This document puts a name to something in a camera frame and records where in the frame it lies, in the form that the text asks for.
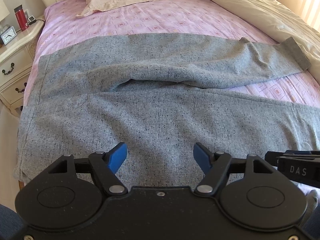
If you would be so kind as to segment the grey speckled pants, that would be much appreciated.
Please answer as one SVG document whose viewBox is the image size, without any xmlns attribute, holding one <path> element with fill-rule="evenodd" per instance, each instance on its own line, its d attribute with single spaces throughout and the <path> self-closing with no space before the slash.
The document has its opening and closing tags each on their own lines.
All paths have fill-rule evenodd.
<svg viewBox="0 0 320 240">
<path fill-rule="evenodd" d="M 120 142 L 127 186 L 195 186 L 199 142 L 235 158 L 319 149 L 319 108 L 234 91 L 302 73 L 295 40 L 270 45 L 194 34 L 90 38 L 40 57 L 18 130 L 14 176 L 28 183 L 58 157 Z"/>
</svg>

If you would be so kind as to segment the cream nightstand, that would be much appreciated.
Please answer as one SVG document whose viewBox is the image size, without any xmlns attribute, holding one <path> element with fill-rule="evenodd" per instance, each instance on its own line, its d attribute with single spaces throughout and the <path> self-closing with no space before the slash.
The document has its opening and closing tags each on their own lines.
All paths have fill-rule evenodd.
<svg viewBox="0 0 320 240">
<path fill-rule="evenodd" d="M 1 102 L 15 116 L 20 116 L 23 108 L 24 92 L 17 93 L 17 82 L 28 82 L 39 36 L 44 27 L 44 16 L 41 16 L 25 31 L 1 48 Z"/>
</svg>

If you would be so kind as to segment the red thermos bottle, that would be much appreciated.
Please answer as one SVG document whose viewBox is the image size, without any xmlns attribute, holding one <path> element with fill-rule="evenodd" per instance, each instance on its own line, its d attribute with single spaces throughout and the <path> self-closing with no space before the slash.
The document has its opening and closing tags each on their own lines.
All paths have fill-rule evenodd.
<svg viewBox="0 0 320 240">
<path fill-rule="evenodd" d="M 22 5 L 16 7 L 14 12 L 21 31 L 25 31 L 28 28 L 28 24 Z"/>
</svg>

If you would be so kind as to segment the pink patterned bed sheet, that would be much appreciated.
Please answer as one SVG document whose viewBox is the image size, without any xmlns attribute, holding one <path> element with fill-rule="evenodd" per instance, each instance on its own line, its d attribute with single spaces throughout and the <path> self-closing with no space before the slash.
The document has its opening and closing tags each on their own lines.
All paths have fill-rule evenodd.
<svg viewBox="0 0 320 240">
<path fill-rule="evenodd" d="M 78 18 L 85 0 L 64 0 L 44 11 L 24 98 L 29 98 L 41 56 L 96 36 L 190 33 L 274 44 L 269 36 L 211 0 L 162 0 L 138 3 Z"/>
</svg>

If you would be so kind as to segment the small alarm clock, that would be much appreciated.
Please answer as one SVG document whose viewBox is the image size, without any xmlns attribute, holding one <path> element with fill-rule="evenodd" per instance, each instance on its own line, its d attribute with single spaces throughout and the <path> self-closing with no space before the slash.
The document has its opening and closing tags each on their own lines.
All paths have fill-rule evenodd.
<svg viewBox="0 0 320 240">
<path fill-rule="evenodd" d="M 14 26 L 10 26 L 3 33 L 1 33 L 1 44 L 7 45 L 17 36 Z"/>
</svg>

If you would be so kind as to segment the white table lamp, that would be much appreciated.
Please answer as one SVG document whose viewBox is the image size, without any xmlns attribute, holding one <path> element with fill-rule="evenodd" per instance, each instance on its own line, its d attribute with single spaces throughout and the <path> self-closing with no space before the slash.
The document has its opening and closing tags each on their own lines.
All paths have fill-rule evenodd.
<svg viewBox="0 0 320 240">
<path fill-rule="evenodd" d="M 1 24 L 1 22 L 8 16 L 10 15 L 10 12 L 7 8 L 7 6 L 5 5 L 3 0 L 0 0 L 0 30 L 3 29 L 3 25 Z"/>
</svg>

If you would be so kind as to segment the cream duvet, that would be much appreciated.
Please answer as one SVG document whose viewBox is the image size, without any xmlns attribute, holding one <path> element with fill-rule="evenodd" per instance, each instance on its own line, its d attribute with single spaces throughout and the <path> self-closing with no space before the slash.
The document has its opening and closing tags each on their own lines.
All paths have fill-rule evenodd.
<svg viewBox="0 0 320 240">
<path fill-rule="evenodd" d="M 277 0 L 212 0 L 277 42 L 292 37 L 311 63 L 310 74 L 319 81 L 319 32 Z"/>
</svg>

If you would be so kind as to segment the small white charger cube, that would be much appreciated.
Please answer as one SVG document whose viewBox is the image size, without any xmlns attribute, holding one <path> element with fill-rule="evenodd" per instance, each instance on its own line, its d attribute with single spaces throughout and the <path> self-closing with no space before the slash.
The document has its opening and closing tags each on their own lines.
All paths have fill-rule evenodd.
<svg viewBox="0 0 320 240">
<path fill-rule="evenodd" d="M 29 24 L 29 25 L 33 24 L 35 21 L 36 21 L 36 19 L 35 19 L 34 16 L 30 16 L 30 17 L 28 18 L 28 24 Z"/>
</svg>

